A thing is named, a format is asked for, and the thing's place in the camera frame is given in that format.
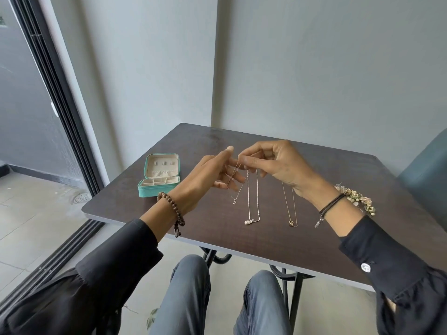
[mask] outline wooden bead bracelet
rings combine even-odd
[[[183,219],[182,213],[180,212],[180,210],[178,210],[177,204],[173,201],[173,199],[165,192],[160,191],[157,196],[157,201],[160,201],[162,198],[172,205],[172,207],[174,208],[174,212],[177,214],[177,220],[174,224],[174,233],[175,237],[177,238],[182,235],[182,233],[180,233],[180,230],[178,229],[178,226],[184,226],[185,220]]]

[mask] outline left hand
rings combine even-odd
[[[237,164],[237,160],[231,157],[233,151],[234,147],[229,146],[216,156],[204,156],[192,172],[169,192],[183,215],[193,210],[211,187],[238,190],[238,186],[231,179],[233,167]],[[240,183],[245,181],[238,171],[234,172],[233,179]]]

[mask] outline teal jewelry box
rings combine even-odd
[[[138,184],[140,197],[157,196],[169,192],[180,183],[180,158],[177,154],[150,154],[144,164],[144,180]]]

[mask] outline blue jeans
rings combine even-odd
[[[150,335],[203,335],[211,282],[198,255],[185,256],[174,268],[168,291]],[[244,305],[233,328],[235,335],[292,335],[282,291],[273,273],[261,270],[244,291]]]

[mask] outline black sleeve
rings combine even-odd
[[[377,292],[379,334],[447,334],[447,274],[429,267],[369,217],[343,238],[340,250]],[[396,304],[393,314],[385,297]]]
[[[75,268],[15,304],[0,320],[0,334],[91,334],[98,327],[117,334],[121,308],[162,256],[144,222],[127,223]]]

